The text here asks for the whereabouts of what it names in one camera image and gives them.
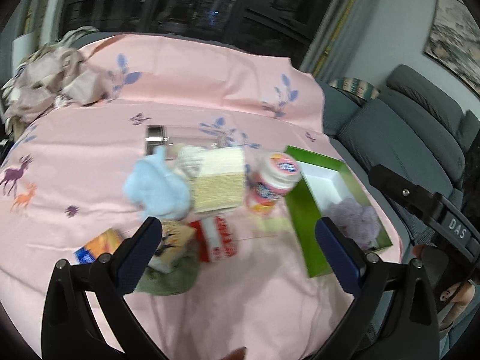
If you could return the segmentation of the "person's right hand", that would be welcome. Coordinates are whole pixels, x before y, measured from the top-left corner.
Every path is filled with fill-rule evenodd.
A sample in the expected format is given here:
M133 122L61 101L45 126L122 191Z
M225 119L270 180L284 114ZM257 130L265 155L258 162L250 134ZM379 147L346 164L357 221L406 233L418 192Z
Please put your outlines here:
M448 328L454 324L456 319L465 311L467 306L473 300L475 292L475 286L471 281L456 283L442 292L440 300L452 304L452 307L439 324L439 330L441 332L448 330Z

